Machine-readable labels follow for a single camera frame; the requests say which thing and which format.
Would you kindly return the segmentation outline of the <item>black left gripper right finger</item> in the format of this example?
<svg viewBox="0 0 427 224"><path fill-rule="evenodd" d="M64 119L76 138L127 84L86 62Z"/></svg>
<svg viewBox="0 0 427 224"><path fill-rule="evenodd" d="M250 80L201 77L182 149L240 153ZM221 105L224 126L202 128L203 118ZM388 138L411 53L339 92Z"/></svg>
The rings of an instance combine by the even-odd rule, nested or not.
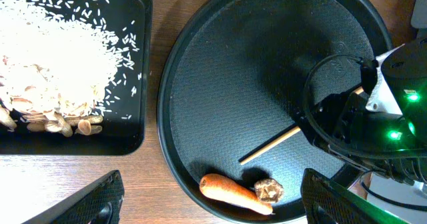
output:
<svg viewBox="0 0 427 224"><path fill-rule="evenodd" d="M314 169L305 169L302 203L309 224L406 224Z"/></svg>

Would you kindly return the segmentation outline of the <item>wooden chopstick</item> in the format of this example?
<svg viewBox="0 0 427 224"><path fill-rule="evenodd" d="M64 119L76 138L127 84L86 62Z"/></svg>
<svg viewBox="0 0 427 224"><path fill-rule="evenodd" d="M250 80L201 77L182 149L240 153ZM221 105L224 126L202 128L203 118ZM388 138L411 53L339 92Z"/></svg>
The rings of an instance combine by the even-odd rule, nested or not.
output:
<svg viewBox="0 0 427 224"><path fill-rule="evenodd" d="M283 143L284 141L288 140L290 137L293 137L294 135L301 132L301 129L299 126L292 127L289 131L286 131L284 134L280 135L279 137L275 138L273 141L269 142L268 144L264 145L260 150L255 151L253 154L249 155L242 161L240 161L240 165L243 166L250 161L254 160L255 158L259 157L260 155L264 154L265 152L269 151L270 149L276 147L280 143Z"/></svg>

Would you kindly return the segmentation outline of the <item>pistachio shells and rice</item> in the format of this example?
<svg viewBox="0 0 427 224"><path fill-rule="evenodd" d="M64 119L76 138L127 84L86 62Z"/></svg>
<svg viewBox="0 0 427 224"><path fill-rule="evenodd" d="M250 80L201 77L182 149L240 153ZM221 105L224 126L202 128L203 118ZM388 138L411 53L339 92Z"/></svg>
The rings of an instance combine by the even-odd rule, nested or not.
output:
<svg viewBox="0 0 427 224"><path fill-rule="evenodd" d="M1 131L98 135L137 95L138 0L1 0Z"/></svg>

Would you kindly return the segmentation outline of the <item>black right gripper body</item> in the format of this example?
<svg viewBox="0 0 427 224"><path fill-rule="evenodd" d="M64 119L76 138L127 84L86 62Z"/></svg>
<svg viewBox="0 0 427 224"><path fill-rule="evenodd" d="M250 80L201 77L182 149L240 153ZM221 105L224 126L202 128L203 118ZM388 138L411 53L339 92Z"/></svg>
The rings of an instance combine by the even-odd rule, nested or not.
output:
<svg viewBox="0 0 427 224"><path fill-rule="evenodd" d="M366 99L349 91L317 105L302 94L304 133L321 149L344 157L416 157L414 126L403 115L366 110Z"/></svg>

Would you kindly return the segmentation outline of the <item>orange carrot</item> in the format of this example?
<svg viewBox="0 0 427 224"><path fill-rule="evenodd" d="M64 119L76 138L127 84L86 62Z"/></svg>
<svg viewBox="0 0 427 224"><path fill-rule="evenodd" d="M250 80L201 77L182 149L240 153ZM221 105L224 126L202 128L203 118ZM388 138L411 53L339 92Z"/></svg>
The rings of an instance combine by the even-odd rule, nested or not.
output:
<svg viewBox="0 0 427 224"><path fill-rule="evenodd" d="M269 203L262 203L253 191L223 175L212 173L203 176L199 183L199 190L210 199L251 209L262 215L273 213L273 207Z"/></svg>

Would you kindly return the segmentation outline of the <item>brown food lump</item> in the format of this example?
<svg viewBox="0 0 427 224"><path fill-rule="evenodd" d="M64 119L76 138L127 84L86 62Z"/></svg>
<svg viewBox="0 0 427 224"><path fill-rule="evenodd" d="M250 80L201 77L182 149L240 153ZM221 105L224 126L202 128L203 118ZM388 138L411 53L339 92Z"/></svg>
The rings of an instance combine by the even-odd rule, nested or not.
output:
<svg viewBox="0 0 427 224"><path fill-rule="evenodd" d="M262 179L254 184L257 198L263 203L278 203L284 196L284 187L275 179Z"/></svg>

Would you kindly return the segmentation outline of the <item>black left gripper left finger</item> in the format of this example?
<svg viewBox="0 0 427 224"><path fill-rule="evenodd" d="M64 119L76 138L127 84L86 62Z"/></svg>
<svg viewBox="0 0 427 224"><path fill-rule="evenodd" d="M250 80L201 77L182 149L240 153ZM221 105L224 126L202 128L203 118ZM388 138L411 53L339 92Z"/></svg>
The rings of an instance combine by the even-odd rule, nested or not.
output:
<svg viewBox="0 0 427 224"><path fill-rule="evenodd" d="M124 195L121 173L113 170L24 224L118 224Z"/></svg>

